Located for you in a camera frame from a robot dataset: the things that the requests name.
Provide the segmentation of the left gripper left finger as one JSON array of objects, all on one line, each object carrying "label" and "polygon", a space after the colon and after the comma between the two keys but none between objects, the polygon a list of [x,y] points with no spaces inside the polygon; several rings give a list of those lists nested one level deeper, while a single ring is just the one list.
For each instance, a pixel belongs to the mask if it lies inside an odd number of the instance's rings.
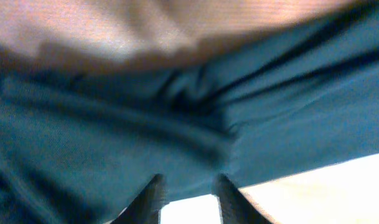
[{"label": "left gripper left finger", "polygon": [[165,178],[156,174],[111,224],[160,224],[166,205]]}]

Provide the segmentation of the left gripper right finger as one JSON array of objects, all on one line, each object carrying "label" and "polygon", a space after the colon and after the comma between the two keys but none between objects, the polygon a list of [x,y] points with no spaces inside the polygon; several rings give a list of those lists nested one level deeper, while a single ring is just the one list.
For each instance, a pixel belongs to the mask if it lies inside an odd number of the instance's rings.
[{"label": "left gripper right finger", "polygon": [[218,197],[223,224],[271,224],[225,174],[217,176],[213,194]]}]

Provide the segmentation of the black shirt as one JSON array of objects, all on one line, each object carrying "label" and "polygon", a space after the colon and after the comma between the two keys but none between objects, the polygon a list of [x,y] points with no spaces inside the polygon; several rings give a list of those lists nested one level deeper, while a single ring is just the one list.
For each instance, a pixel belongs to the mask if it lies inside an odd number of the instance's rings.
[{"label": "black shirt", "polygon": [[0,223],[376,153],[379,1],[0,1]]}]

